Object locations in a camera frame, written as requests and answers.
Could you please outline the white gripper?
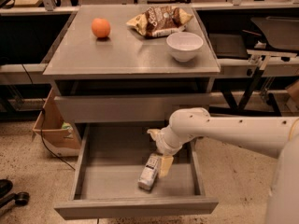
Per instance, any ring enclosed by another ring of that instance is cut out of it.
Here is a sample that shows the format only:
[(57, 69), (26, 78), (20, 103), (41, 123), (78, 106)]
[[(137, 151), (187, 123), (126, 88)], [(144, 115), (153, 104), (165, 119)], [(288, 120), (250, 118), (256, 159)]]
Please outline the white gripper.
[(181, 150), (183, 143), (169, 126), (161, 130), (147, 129), (147, 134), (156, 142), (157, 151), (163, 155), (160, 157), (158, 176), (165, 177), (173, 163), (173, 156)]

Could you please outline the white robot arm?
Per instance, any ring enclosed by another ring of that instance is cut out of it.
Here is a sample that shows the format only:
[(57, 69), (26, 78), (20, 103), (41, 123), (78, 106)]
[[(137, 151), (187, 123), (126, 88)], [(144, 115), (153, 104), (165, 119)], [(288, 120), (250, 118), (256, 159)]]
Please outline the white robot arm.
[(212, 117), (204, 108), (187, 108), (148, 134), (164, 156), (175, 155), (197, 137), (208, 137), (276, 158), (265, 224), (299, 224), (298, 117)]

